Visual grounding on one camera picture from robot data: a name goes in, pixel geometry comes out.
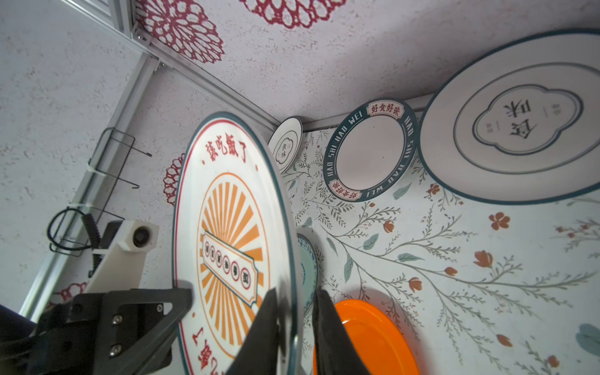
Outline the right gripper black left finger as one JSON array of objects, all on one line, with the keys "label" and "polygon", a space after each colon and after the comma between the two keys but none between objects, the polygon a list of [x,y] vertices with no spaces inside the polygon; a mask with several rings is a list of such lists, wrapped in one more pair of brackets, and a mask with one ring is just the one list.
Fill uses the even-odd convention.
[{"label": "right gripper black left finger", "polygon": [[226,375],[276,374],[278,365],[278,297],[269,290],[248,335]]}]

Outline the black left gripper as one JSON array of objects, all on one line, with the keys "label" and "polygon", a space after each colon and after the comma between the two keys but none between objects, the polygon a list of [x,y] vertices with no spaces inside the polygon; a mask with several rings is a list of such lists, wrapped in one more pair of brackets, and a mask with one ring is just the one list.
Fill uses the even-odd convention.
[{"label": "black left gripper", "polygon": [[185,288],[86,293],[42,315],[29,374],[153,374],[172,362]]}]

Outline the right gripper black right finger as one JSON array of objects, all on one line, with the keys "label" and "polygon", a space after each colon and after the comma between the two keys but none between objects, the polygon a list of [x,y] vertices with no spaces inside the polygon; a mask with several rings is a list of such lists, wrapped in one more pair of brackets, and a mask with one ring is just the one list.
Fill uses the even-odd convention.
[{"label": "right gripper black right finger", "polygon": [[343,327],[328,292],[318,289],[312,310],[315,374],[370,374]]}]

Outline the orange sunburst plate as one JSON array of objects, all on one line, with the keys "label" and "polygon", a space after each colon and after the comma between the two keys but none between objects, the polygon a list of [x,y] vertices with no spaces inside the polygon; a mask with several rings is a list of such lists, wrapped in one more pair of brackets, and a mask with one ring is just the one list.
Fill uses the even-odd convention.
[{"label": "orange sunburst plate", "polygon": [[298,238],[284,181],[264,140],[240,117],[217,112],[192,136],[173,216],[173,283],[192,306],[179,324],[188,374],[226,373],[277,294],[279,374],[303,351]]}]

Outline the green rim plate back row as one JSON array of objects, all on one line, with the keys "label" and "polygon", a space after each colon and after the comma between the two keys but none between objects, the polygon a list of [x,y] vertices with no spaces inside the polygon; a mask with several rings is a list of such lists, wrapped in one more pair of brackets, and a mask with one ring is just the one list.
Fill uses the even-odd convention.
[{"label": "green rim plate back row", "polygon": [[323,154],[323,179],[347,203],[375,199],[406,173],[417,149],[417,116],[404,101],[380,98],[354,109]]}]

